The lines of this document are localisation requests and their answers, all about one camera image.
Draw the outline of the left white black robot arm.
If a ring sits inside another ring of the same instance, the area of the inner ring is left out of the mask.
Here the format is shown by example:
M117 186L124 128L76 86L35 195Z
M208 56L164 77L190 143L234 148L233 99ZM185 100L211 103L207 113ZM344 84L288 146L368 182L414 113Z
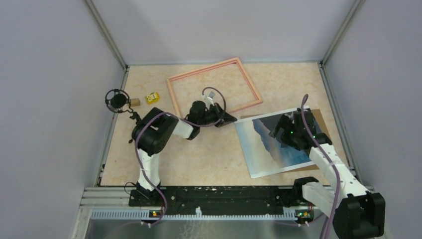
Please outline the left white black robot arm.
M166 113L157 107L151 109L144 118L136 118L136 127L132 131L140 162L140 173L136 190L141 200L148 206L159 201L159 192L155 188L160 185L159 158L160 153L173 135L193 140L201 127L222 127L237 121L218 103L206 106L203 101L193 102L189 113L184 118Z

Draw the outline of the pink wooden picture frame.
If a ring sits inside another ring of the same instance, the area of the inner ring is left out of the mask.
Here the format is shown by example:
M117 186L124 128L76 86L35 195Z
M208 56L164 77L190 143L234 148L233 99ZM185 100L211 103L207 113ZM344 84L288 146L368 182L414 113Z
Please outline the pink wooden picture frame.
M196 100L206 100L214 92L213 101L223 105L230 114L263 103L251 77L238 57L200 66L168 78L167 85L176 115L185 117Z

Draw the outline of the blue mountain landscape photo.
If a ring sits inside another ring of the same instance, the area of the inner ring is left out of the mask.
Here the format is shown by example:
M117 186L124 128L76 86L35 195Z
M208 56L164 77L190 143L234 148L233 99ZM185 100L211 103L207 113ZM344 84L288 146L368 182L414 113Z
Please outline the blue mountain landscape photo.
M246 117L234 123L244 159L251 178L260 178L278 173L304 171L315 167L302 150L282 143L281 129L276 137L270 136L282 116L293 119L296 108Z

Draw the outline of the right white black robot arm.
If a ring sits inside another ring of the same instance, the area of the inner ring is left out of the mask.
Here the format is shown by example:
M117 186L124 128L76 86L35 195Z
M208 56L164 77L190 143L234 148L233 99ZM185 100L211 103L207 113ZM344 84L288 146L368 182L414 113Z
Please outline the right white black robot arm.
M296 150L303 151L333 187L326 189L316 178L294 181L292 203L315 205L332 224L340 239L380 237L385 230L386 202L380 193L372 193L361 184L338 156L331 139L318 132L310 110L297 109L291 116L281 115L269 136Z

